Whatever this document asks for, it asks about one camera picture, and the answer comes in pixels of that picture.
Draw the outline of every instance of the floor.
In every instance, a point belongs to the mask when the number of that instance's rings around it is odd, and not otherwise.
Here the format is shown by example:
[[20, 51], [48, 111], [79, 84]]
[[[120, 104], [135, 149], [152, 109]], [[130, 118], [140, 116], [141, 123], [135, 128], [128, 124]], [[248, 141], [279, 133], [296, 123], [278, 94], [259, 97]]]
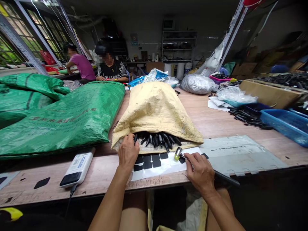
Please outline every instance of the floor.
[[[307, 180], [307, 169], [295, 170], [287, 174], [278, 173], [275, 176], [254, 175], [252, 179], [246, 177], [240, 181], [243, 183], [241, 188], [229, 188], [237, 219], [248, 231], [303, 230], [307, 227], [308, 217]], [[183, 186], [155, 190], [153, 230], [158, 225], [175, 229], [178, 220], [185, 219], [185, 195]], [[73, 199], [66, 218], [67, 224], [70, 224], [70, 227], [72, 227], [71, 224], [82, 224], [74, 230], [87, 230], [101, 200], [102, 196]], [[35, 223], [41, 220], [41, 224], [45, 224], [45, 220], [58, 219], [59, 222], [52, 223], [60, 224], [65, 222], [60, 217], [65, 213], [67, 202], [68, 200], [62, 200], [49, 204], [21, 206], [19, 209], [31, 221], [35, 220]], [[23, 223], [23, 225], [28, 224], [33, 225], [33, 222]]]

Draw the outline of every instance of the power cord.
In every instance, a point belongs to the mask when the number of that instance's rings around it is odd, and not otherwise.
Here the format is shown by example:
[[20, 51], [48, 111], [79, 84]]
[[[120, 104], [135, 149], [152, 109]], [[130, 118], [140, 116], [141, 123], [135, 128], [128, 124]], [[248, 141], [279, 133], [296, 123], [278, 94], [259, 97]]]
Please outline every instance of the power cord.
[[72, 198], [74, 192], [76, 191], [76, 188], [77, 188], [76, 184], [73, 185], [73, 187], [71, 188], [71, 194], [70, 194], [70, 198], [68, 199], [68, 204], [67, 204], [67, 207], [66, 207], [66, 212], [65, 212], [64, 218], [66, 218], [66, 216], [67, 216], [67, 212], [68, 212], [68, 208], [70, 206], [71, 198]]

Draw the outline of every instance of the hammer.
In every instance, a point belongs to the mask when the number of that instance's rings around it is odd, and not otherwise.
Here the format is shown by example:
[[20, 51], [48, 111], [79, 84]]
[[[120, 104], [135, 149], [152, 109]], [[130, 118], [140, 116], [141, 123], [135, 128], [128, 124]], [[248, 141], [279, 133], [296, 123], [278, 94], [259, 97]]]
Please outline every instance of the hammer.
[[[178, 147], [175, 154], [174, 154], [174, 159], [179, 160], [180, 157], [183, 157], [184, 159], [189, 161], [189, 159], [186, 156], [184, 156], [184, 154], [182, 154], [182, 151], [183, 151], [183, 149], [181, 147]], [[224, 175], [224, 174], [222, 174], [222, 173], [220, 173], [216, 170], [214, 170], [214, 172], [215, 172], [215, 176], [217, 176], [218, 178], [225, 180], [225, 181], [229, 182], [230, 184], [235, 185], [236, 187], [241, 186], [240, 183], [237, 180], [234, 180], [230, 177], [227, 177], [226, 175]]]

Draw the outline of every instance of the pink plastic basket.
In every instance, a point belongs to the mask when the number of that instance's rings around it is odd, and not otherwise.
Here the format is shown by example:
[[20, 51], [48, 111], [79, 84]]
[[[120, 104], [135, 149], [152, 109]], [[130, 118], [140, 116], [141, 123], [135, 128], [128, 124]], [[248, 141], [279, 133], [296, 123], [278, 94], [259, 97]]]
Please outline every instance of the pink plastic basket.
[[210, 79], [215, 80], [217, 82], [229, 82], [232, 78], [221, 80], [221, 79], [215, 78], [214, 76], [210, 75]]

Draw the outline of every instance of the pink shirt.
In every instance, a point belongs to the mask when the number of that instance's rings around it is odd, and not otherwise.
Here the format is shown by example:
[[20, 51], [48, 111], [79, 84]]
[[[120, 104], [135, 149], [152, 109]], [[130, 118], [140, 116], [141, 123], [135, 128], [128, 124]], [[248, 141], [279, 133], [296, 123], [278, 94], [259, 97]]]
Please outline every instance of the pink shirt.
[[85, 56], [74, 54], [70, 61], [77, 65], [77, 69], [80, 72], [81, 78], [88, 80], [96, 79], [93, 67]]

